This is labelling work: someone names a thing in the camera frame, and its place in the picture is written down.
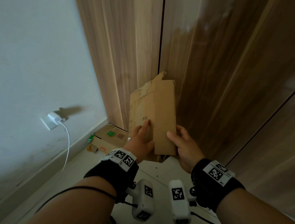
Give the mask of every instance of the fingernail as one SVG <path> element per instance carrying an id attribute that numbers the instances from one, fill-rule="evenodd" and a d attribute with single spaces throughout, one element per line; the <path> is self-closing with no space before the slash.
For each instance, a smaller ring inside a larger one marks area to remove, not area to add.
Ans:
<path id="1" fill-rule="evenodd" d="M 173 136 L 173 133 L 172 132 L 167 132 L 167 136 L 168 137 L 172 137 Z"/>

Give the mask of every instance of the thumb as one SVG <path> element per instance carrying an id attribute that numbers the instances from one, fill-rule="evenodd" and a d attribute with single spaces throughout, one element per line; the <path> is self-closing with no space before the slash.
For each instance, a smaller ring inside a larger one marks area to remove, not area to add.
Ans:
<path id="1" fill-rule="evenodd" d="M 184 140 L 180 137 L 180 136 L 178 136 L 178 135 L 176 135 L 176 134 L 174 134 L 174 133 L 172 133 L 172 132 L 167 132 L 167 137 L 169 138 L 169 140 L 170 141 L 172 141 L 177 147 L 183 147 L 183 144 L 184 144 Z"/>
<path id="2" fill-rule="evenodd" d="M 150 152 L 154 149 L 155 147 L 155 143 L 153 141 L 150 141 L 149 143 L 147 143 L 147 151 Z"/>

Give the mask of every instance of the wood grain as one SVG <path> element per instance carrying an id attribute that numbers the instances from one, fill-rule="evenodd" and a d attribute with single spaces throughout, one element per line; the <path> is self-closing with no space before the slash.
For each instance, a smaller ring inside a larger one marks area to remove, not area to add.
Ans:
<path id="1" fill-rule="evenodd" d="M 295 96 L 227 168 L 258 198 L 295 217 Z"/>
<path id="2" fill-rule="evenodd" d="M 107 116 L 127 131 L 130 94 L 158 73 L 162 4 L 77 0 Z"/>
<path id="3" fill-rule="evenodd" d="M 194 3 L 166 1 L 160 68 L 176 80 L 177 123 L 227 164 L 295 90 L 293 2 Z"/>

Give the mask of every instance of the hand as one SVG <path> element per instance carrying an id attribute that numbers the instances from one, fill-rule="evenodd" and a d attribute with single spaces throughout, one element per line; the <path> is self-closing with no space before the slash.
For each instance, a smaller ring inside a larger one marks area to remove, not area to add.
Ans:
<path id="1" fill-rule="evenodd" d="M 184 127 L 177 125 L 176 129 L 180 133 L 180 136 L 172 132 L 167 132 L 167 137 L 178 147 L 180 166 L 187 173 L 191 173 L 195 165 L 201 159 L 204 159 L 205 156 Z"/>
<path id="2" fill-rule="evenodd" d="M 155 143 L 153 141 L 145 144 L 143 140 L 147 132 L 149 122 L 150 120 L 146 120 L 142 126 L 135 127 L 132 131 L 131 138 L 123 147 L 123 149 L 130 151 L 137 157 L 137 164 L 141 163 L 143 159 L 149 154 L 149 152 L 155 147 Z"/>

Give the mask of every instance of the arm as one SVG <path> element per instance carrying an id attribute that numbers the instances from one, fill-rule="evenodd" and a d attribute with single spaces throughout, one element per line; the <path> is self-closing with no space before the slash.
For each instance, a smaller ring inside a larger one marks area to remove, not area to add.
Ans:
<path id="1" fill-rule="evenodd" d="M 179 163 L 188 173 L 205 156 L 185 128 L 177 125 L 179 136 L 171 132 L 167 137 L 178 147 Z M 216 214 L 222 224 L 246 223 L 294 223 L 291 219 L 259 200 L 242 188 L 227 194 L 219 203 Z"/>
<path id="2" fill-rule="evenodd" d="M 137 126 L 131 139 L 123 147 L 137 157 L 139 164 L 154 148 L 154 142 L 144 143 L 149 121 L 143 126 Z M 87 177 L 79 181 L 75 186 L 91 186 L 104 190 L 113 196 L 117 196 L 114 187 L 99 176 Z M 35 223 L 107 223 L 113 210 L 115 200 L 103 193 L 88 190 L 74 189 L 67 191 L 48 202 L 28 222 Z"/>

